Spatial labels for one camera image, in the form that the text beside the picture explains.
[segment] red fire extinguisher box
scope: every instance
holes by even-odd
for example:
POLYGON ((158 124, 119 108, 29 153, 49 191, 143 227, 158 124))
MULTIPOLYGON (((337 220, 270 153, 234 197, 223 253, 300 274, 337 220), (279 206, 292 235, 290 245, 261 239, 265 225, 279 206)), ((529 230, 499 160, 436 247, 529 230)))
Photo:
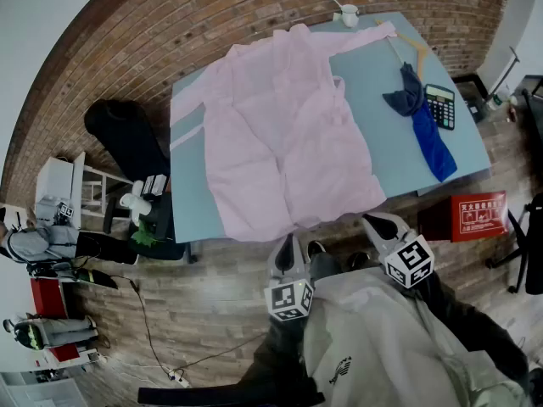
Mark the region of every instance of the red fire extinguisher box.
POLYGON ((454 243, 505 234, 506 192, 450 196, 418 213, 418 230, 427 241, 454 243))

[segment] blue cloth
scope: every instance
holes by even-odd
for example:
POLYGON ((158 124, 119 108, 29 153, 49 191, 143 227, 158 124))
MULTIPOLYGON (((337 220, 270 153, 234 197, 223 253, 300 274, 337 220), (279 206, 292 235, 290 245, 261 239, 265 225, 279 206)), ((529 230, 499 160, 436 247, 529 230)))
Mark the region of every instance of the blue cloth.
POLYGON ((439 136, 438 126, 424 99, 423 84, 417 74, 410 64, 404 64, 400 72, 404 90, 384 93, 383 98, 402 116, 412 116, 413 130, 426 163, 439 182, 443 182, 456 172, 456 162, 439 136))

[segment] red brick wall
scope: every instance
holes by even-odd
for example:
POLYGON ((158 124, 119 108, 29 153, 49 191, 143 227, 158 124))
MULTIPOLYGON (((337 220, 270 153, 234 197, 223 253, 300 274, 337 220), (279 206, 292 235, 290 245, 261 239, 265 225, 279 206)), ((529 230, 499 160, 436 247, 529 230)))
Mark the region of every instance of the red brick wall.
MULTIPOLYGON (((451 75, 483 61, 505 0, 341 0, 363 14, 401 11, 451 75)), ((83 115, 98 98, 141 102, 167 144, 171 85, 223 56, 233 43, 269 36, 299 22, 331 19, 328 0, 92 0, 43 65, 20 114, 4 167, 0 200, 32 201, 49 156, 82 150, 96 166, 115 167, 86 134, 83 115)))

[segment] person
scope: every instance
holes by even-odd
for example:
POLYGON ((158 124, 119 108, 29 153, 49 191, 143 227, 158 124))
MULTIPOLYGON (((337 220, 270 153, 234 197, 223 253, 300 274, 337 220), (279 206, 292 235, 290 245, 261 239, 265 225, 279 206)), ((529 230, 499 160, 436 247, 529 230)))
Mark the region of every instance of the person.
POLYGON ((83 320, 50 320, 26 314, 26 318, 4 320, 3 328, 12 333, 18 343, 35 350, 79 343, 98 336, 96 324, 90 316, 83 320))
MULTIPOLYGON (((381 266, 342 273, 307 247, 307 319, 271 327, 241 383, 312 377, 329 406, 526 405, 528 361, 506 330, 432 273, 407 290, 381 266)), ((364 254, 350 257, 350 265, 364 254)))
POLYGON ((36 226, 9 231, 0 221, 0 253, 21 264, 65 262, 83 256, 134 265, 137 254, 128 241, 71 226, 36 226))

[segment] white mug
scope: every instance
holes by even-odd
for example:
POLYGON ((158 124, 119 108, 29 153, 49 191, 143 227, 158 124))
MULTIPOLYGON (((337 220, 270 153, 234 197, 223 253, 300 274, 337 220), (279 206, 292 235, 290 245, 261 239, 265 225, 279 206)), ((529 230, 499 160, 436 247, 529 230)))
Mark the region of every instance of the white mug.
POLYGON ((344 4, 341 6, 341 19, 349 27, 356 27, 358 24, 358 8, 354 4, 344 4))

